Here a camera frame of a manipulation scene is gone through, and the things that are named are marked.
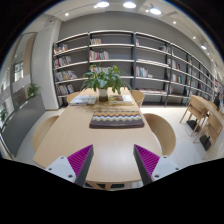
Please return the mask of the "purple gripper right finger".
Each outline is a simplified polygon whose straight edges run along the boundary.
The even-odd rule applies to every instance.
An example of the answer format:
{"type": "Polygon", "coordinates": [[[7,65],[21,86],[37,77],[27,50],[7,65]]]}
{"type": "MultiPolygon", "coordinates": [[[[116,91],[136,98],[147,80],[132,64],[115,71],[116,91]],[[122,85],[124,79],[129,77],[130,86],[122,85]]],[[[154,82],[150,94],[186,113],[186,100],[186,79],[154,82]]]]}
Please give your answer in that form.
{"type": "Polygon", "coordinates": [[[148,185],[180,170],[180,167],[167,155],[159,157],[139,145],[134,145],[133,154],[143,185],[148,185]]]}

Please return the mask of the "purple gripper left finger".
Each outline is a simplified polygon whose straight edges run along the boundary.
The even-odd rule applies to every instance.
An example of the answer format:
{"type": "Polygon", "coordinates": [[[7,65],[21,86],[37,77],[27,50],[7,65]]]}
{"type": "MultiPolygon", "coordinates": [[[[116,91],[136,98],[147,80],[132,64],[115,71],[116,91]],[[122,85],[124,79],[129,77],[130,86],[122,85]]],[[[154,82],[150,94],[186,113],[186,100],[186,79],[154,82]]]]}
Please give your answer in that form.
{"type": "Polygon", "coordinates": [[[83,187],[93,155],[93,146],[86,146],[68,157],[59,156],[46,171],[83,187]]]}

